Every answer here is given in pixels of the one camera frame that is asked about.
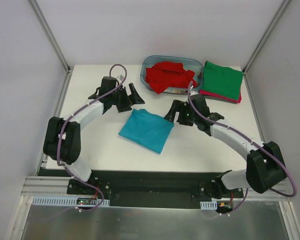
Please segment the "teal t shirt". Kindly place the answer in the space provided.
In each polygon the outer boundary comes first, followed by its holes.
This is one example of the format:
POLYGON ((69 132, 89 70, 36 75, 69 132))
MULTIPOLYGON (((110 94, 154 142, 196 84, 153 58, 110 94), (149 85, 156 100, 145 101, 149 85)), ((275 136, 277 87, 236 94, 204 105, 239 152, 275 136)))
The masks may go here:
POLYGON ((174 123, 159 115, 143 108, 134 109, 118 134, 160 154, 173 127, 174 123))

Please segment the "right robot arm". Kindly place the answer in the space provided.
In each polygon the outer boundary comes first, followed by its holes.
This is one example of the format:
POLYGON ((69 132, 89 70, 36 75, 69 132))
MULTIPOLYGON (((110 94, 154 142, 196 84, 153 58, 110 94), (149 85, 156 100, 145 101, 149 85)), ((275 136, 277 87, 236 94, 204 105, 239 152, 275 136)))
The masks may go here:
POLYGON ((192 95, 186 102, 174 100, 164 119, 184 126, 196 125, 198 130, 222 141, 246 161, 245 170, 228 170, 217 176, 215 193, 220 197, 228 196, 237 188, 252 188, 261 194, 287 178, 284 159, 275 142, 254 141, 230 126, 221 114, 210 112, 200 94, 192 95))

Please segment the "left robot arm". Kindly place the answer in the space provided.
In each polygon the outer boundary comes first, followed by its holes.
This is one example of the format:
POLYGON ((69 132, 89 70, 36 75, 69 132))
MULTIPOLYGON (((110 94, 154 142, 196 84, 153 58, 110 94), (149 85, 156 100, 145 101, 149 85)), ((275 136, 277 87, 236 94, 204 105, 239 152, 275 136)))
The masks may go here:
POLYGON ((121 75, 117 78, 103 77, 101 86, 78 110, 66 117, 54 116, 48 121, 43 153, 57 161, 59 166, 68 169, 72 177, 80 179, 78 188, 86 195, 94 192, 96 183, 90 179, 92 170, 80 159, 81 131, 112 106, 121 113, 132 110, 133 105, 145 104, 134 84, 128 84, 131 92, 128 94, 123 81, 121 75))

